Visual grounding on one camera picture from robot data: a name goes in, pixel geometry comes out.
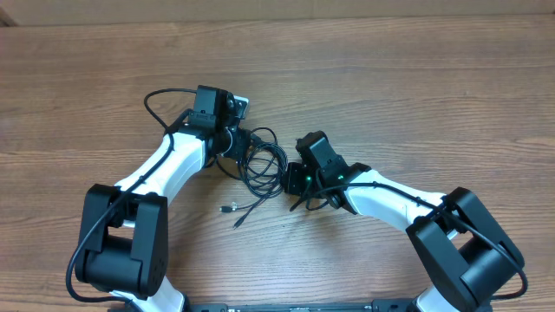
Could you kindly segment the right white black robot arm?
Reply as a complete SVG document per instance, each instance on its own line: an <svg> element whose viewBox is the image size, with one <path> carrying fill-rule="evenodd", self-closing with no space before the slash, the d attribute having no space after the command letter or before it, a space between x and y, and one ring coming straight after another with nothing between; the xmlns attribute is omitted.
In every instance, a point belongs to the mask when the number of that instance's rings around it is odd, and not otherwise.
<svg viewBox="0 0 555 312"><path fill-rule="evenodd" d="M523 296L525 260L470 190L424 192L348 165L322 131L297 140L300 162L282 179L296 206L320 199L335 209L379 219L408 235L432 282L414 299L374 300L374 311L489 311L493 301Z"/></svg>

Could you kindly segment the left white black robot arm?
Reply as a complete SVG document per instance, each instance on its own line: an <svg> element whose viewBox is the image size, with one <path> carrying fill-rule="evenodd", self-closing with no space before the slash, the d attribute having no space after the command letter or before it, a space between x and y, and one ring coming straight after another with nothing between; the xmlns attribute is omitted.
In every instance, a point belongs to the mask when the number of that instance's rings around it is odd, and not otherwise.
<svg viewBox="0 0 555 312"><path fill-rule="evenodd" d="M248 133L239 124L250 102L198 86L193 107L163 123L159 148L115 185L86 193L66 289L79 302L122 302L133 311L191 311L167 277L168 208L195 173L217 157L239 159Z"/></svg>

